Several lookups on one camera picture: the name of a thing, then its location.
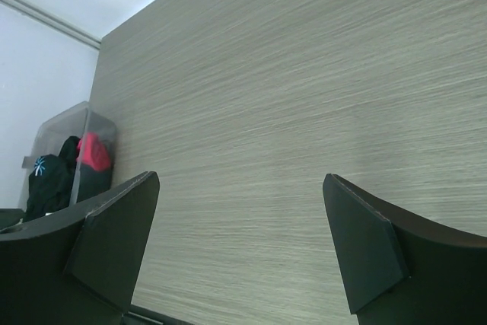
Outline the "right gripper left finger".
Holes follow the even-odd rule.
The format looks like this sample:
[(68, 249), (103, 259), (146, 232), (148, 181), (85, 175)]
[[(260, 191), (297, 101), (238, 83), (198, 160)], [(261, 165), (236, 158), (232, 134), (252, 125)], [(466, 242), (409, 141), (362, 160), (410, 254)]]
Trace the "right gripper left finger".
[(1, 231), (3, 324), (118, 324), (158, 204), (154, 171)]

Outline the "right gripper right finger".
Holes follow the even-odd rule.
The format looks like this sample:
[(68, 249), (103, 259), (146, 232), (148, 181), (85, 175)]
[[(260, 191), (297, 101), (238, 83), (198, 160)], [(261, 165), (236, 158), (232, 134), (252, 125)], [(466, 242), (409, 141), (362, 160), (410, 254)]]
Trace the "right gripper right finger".
[(336, 174), (323, 198), (360, 324), (484, 324), (486, 239), (426, 219)]

